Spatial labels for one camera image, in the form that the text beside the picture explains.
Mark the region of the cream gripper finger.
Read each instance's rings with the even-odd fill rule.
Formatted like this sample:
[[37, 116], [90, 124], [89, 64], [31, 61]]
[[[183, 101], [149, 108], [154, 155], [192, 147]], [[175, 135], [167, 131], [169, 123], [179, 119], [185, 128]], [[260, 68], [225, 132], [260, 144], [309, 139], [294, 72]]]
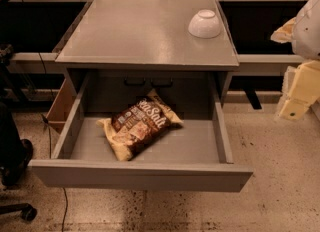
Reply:
[[289, 66], [284, 74], [277, 116], [296, 121], [320, 98], [320, 62], [306, 60], [297, 68]]

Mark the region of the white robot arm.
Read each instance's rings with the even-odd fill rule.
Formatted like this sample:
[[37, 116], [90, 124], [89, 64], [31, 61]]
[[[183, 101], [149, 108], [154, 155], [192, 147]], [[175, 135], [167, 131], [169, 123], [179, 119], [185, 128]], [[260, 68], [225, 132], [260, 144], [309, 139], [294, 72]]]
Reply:
[[287, 68], [277, 110], [280, 118], [299, 120], [320, 98], [320, 0], [308, 0], [271, 40], [290, 42], [293, 53], [304, 59], [297, 68]]

